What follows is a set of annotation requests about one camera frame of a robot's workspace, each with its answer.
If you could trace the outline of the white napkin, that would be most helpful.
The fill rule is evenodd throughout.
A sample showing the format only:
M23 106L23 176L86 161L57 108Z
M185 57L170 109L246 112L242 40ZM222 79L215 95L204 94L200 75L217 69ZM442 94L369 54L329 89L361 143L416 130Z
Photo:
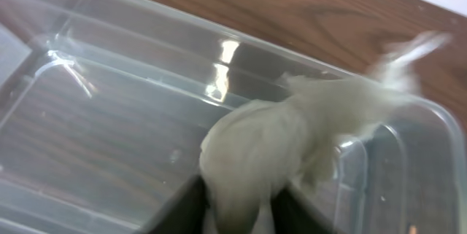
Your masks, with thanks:
M283 75L282 101L252 100L219 119L201 142L199 168L219 233L251 233L260 208L291 183L330 179L342 138L368 139L420 91L414 62L450 40L426 31L393 44L364 75Z

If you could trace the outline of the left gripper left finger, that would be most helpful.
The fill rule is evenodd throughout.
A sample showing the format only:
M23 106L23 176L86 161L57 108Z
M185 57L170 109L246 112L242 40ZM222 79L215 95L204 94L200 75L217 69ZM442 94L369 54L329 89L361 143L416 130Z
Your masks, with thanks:
M196 174L144 225L144 234L202 234L208 207L206 185Z

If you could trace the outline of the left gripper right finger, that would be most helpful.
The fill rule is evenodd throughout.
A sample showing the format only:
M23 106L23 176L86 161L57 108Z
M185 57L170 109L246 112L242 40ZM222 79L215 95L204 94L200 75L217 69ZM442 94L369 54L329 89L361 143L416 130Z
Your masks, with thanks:
M276 234L333 234L333 224L295 187L280 190L271 200Z

